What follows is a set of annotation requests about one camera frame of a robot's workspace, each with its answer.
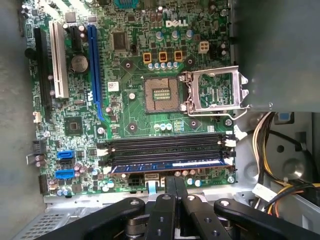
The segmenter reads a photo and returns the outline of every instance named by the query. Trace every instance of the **blue pcie slot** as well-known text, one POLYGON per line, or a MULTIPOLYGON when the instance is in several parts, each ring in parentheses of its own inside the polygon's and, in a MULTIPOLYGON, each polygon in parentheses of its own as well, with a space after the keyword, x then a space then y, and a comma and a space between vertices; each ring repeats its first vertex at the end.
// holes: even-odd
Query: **blue pcie slot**
POLYGON ((88 44, 90 55, 90 76, 92 85, 93 101, 96 104, 98 117, 104 120, 101 110, 101 76, 100 76, 100 59, 98 50, 98 30, 94 25, 87 26, 88 44))
POLYGON ((219 158, 204 159, 202 161, 179 161, 179 162, 156 162, 146 164, 129 164, 117 165, 111 170, 112 174, 120 173, 144 173, 144 172, 159 172, 159 171, 173 171, 183 169, 199 169, 199 168, 213 168, 213 167, 227 167, 230 166, 224 160, 219 158))
POLYGON ((75 170, 73 169, 63 169, 57 170, 55 172, 56 179, 71 179, 75 176, 75 170))
POLYGON ((72 159, 75 156, 75 151, 66 150, 66 151, 58 151, 56 154, 57 159, 72 159))

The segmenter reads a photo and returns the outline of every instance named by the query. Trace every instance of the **white pci slot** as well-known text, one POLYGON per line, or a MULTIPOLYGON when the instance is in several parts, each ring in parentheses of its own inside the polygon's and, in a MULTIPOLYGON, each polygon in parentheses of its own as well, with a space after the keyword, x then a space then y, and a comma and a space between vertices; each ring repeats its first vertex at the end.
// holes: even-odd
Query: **white pci slot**
POLYGON ((62 25, 49 22, 55 97, 69 98, 65 38, 62 25))

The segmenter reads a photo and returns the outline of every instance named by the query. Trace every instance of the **ventilation grille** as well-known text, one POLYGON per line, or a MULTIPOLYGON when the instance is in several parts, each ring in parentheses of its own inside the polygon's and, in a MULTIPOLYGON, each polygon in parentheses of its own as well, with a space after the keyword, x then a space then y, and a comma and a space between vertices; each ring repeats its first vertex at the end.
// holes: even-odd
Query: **ventilation grille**
POLYGON ((36 218, 34 222, 31 222, 22 233, 19 234, 14 240, 32 240, 45 235, 57 228, 57 225, 65 217, 65 214, 44 214, 40 218, 36 218))

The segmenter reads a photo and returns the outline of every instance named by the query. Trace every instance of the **integrated circuit chip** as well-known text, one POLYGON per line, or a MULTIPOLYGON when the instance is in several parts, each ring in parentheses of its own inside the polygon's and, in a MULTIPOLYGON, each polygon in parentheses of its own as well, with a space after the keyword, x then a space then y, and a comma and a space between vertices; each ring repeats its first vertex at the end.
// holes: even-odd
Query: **integrated circuit chip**
POLYGON ((127 37, 124 31, 116 31, 112 34, 113 38, 113 49, 121 52, 127 49, 127 37))
POLYGON ((176 78, 147 78, 144 81, 144 90, 147 113, 179 110, 180 101, 176 78))
POLYGON ((64 131, 66 136, 81 136, 84 132, 81 116, 65 117, 64 131))

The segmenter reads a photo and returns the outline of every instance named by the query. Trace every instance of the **blue connector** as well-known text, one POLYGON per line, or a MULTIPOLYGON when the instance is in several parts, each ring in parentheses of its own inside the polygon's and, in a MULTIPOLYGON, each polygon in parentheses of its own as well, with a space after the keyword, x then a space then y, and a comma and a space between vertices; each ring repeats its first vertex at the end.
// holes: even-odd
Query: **blue connector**
POLYGON ((73 169, 57 170, 55 172, 56 179, 71 179, 74 176, 75 176, 75 170, 73 169))
POLYGON ((93 101, 96 104, 98 117, 104 120, 101 110, 101 76, 100 76, 100 59, 98 49, 98 30, 94 25, 87 26, 88 44, 90 55, 90 77, 93 101))
POLYGON ((57 159, 72 159, 75 157, 75 151, 66 150, 66 151, 58 151, 56 154, 57 159))

